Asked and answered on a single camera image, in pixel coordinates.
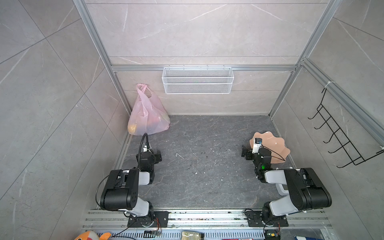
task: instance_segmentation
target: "wire basket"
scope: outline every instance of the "wire basket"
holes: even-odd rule
[[[231,67],[165,67],[162,80],[166,94],[230,93]]]

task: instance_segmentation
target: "white string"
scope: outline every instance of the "white string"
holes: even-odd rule
[[[332,82],[332,81],[328,81],[328,83],[325,85],[325,87],[324,87],[324,88],[327,88],[328,84],[330,84],[330,83],[335,83],[335,82]]]

